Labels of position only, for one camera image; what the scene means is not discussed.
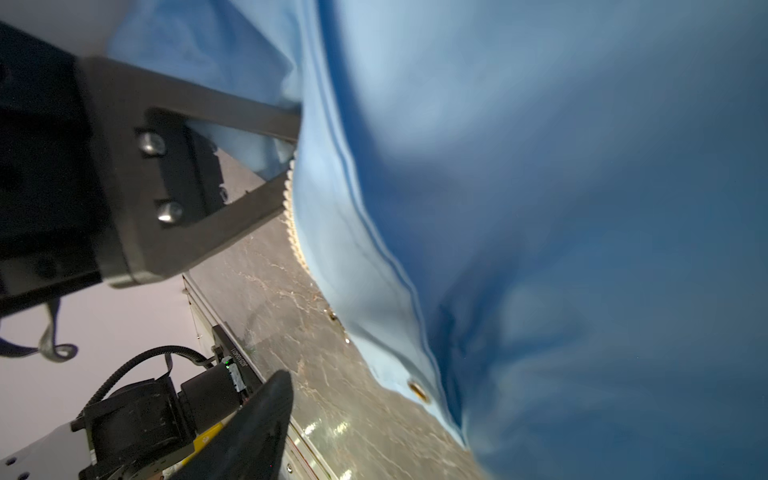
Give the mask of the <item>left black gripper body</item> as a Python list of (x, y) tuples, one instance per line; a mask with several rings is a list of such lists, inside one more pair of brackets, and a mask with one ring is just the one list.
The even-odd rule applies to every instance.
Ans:
[(101, 280), (103, 202), (73, 55), (1, 26), (1, 314)]

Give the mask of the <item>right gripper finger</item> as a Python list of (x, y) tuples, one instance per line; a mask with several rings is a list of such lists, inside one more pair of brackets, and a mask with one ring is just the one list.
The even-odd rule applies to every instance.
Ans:
[(277, 479), (293, 400), (290, 373), (274, 373), (221, 432), (172, 477)]

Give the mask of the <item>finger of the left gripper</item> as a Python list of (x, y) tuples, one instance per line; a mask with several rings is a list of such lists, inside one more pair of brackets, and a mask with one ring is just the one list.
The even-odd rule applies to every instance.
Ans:
[(104, 57), (79, 59), (75, 76), (109, 212), (92, 241), (106, 283), (179, 275), (283, 212), (283, 176), (226, 203), (219, 160), (189, 121), (293, 143), (297, 113)]

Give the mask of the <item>light blue zip jacket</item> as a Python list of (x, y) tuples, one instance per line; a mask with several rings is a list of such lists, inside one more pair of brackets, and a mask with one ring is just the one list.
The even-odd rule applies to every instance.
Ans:
[(763, 1), (139, 1), (109, 56), (297, 107), (297, 257), (494, 479), (767, 475)]

